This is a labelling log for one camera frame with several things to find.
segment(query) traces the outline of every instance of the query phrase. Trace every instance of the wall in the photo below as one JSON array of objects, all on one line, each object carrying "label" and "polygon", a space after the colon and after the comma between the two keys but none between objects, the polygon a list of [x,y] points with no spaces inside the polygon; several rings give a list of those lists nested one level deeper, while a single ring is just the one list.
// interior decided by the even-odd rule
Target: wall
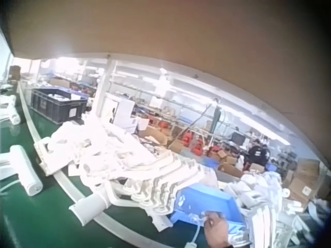
[{"label": "wall", "polygon": [[0,30],[0,80],[3,79],[7,67],[9,67],[10,65],[9,63],[10,55],[11,55],[11,51],[9,49],[9,46],[6,42],[6,39],[2,31]]}]

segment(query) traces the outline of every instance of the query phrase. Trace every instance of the blue plastic tray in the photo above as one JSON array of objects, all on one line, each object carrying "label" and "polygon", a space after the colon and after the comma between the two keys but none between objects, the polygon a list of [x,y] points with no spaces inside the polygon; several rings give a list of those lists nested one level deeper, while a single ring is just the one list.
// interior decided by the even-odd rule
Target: blue plastic tray
[{"label": "blue plastic tray", "polygon": [[266,169],[269,171],[269,172],[275,172],[277,170],[277,166],[275,166],[274,164],[267,164],[266,165]]},{"label": "blue plastic tray", "polygon": [[179,220],[197,225],[197,222],[190,219],[189,214],[201,216],[201,213],[205,211],[221,212],[228,222],[230,234],[245,227],[235,199],[221,190],[207,187],[201,183],[195,183],[178,192],[170,221],[175,223]]},{"label": "blue plastic tray", "polygon": [[209,168],[217,169],[219,166],[219,161],[211,159],[209,157],[204,157],[203,164]]}]

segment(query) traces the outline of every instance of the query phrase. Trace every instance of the cardboard box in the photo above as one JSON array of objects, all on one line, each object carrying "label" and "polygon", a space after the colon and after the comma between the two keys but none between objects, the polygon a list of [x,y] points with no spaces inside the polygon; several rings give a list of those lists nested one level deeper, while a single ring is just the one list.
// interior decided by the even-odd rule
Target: cardboard box
[{"label": "cardboard box", "polygon": [[147,126],[146,130],[139,131],[139,137],[147,136],[152,136],[160,143],[160,145],[166,145],[168,143],[167,137],[154,127]]},{"label": "cardboard box", "polygon": [[162,128],[161,132],[164,133],[166,136],[171,136],[171,130],[170,129],[166,129],[166,128]]},{"label": "cardboard box", "polygon": [[219,157],[221,159],[223,159],[223,158],[225,158],[227,156],[227,154],[224,152],[224,150],[218,151],[217,154],[219,155]]},{"label": "cardboard box", "polygon": [[65,88],[70,88],[70,82],[64,79],[50,79],[49,84],[54,86],[60,86]]},{"label": "cardboard box", "polygon": [[255,171],[259,171],[259,172],[264,172],[264,167],[262,165],[259,165],[259,164],[255,164],[255,163],[252,163],[250,165],[250,170],[251,169],[254,169]]},{"label": "cardboard box", "polygon": [[298,178],[293,178],[293,181],[289,185],[289,190],[291,191],[290,199],[297,200],[303,205],[306,205],[307,202],[315,195],[315,187],[310,187],[305,182],[301,181]]},{"label": "cardboard box", "polygon": [[180,153],[182,148],[184,147],[183,141],[175,140],[174,143],[169,147],[169,149],[173,152]]},{"label": "cardboard box", "polygon": [[9,67],[8,80],[20,80],[21,79],[21,67],[11,66]]},{"label": "cardboard box", "polygon": [[218,170],[224,173],[227,173],[231,176],[237,177],[237,178],[241,178],[243,176],[243,172],[239,169],[237,169],[236,167],[234,167],[234,165],[229,164],[229,163],[223,163],[218,167]]},{"label": "cardboard box", "polygon": [[288,172],[286,173],[286,176],[283,180],[283,187],[284,188],[287,188],[290,185],[290,183],[292,182],[293,176],[294,176],[294,171],[288,170]]},{"label": "cardboard box", "polygon": [[225,161],[229,164],[235,165],[237,163],[237,158],[227,156]]},{"label": "cardboard box", "polygon": [[215,159],[217,161],[221,161],[221,158],[219,157],[217,152],[214,152],[214,151],[209,152],[208,157],[211,159]]},{"label": "cardboard box", "polygon": [[303,159],[299,158],[296,171],[298,173],[304,173],[309,175],[319,174],[320,161],[315,159]]}]

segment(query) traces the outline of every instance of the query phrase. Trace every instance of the white plastic pipe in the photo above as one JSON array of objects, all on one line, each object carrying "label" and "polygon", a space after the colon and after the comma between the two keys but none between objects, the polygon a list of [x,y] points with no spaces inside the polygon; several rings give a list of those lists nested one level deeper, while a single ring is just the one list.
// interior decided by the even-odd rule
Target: white plastic pipe
[{"label": "white plastic pipe", "polygon": [[42,183],[32,168],[25,150],[20,145],[10,147],[10,165],[18,173],[21,184],[28,196],[34,196],[42,190]]},{"label": "white plastic pipe", "polygon": [[107,198],[105,190],[98,191],[86,198],[78,200],[75,204],[71,205],[69,209],[76,215],[82,226],[85,226],[107,209],[109,206],[109,203],[106,202]]}]

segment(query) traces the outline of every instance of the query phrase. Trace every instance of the plastic tube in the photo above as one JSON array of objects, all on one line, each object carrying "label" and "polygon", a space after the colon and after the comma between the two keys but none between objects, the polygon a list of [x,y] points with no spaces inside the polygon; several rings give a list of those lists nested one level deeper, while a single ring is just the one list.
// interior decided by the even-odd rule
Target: plastic tube
[{"label": "plastic tube", "polygon": [[82,226],[85,226],[107,208],[108,204],[105,202],[105,197],[98,193],[93,193],[86,198],[78,200],[69,209],[76,215]]},{"label": "plastic tube", "polygon": [[6,186],[4,186],[3,188],[0,189],[0,195],[2,194],[2,191],[4,191],[5,189],[9,188],[10,186],[19,183],[19,180],[15,180],[14,182],[10,182],[9,184],[7,184]]},{"label": "plastic tube", "polygon": [[14,106],[8,106],[7,112],[8,112],[9,120],[13,125],[18,125],[21,122],[21,118]]},{"label": "plastic tube", "polygon": [[31,162],[22,146],[14,145],[10,147],[10,165],[19,174],[19,179],[28,196],[38,194],[42,190],[42,183],[36,172],[33,170]]}]

